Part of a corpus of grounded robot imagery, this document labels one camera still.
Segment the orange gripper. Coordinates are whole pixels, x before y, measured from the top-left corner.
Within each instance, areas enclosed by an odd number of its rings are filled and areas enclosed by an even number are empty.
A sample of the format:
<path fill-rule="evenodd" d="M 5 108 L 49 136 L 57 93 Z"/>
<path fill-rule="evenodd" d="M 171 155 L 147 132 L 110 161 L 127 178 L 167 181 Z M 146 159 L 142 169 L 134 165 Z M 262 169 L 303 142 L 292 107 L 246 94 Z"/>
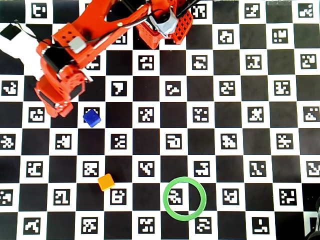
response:
<path fill-rule="evenodd" d="M 74 108 L 71 101 L 85 91 L 85 83 L 81 82 L 71 89 L 63 89 L 61 86 L 53 86 L 43 75 L 35 85 L 35 93 L 44 103 L 46 112 L 56 118 L 61 110 L 72 110 Z"/>

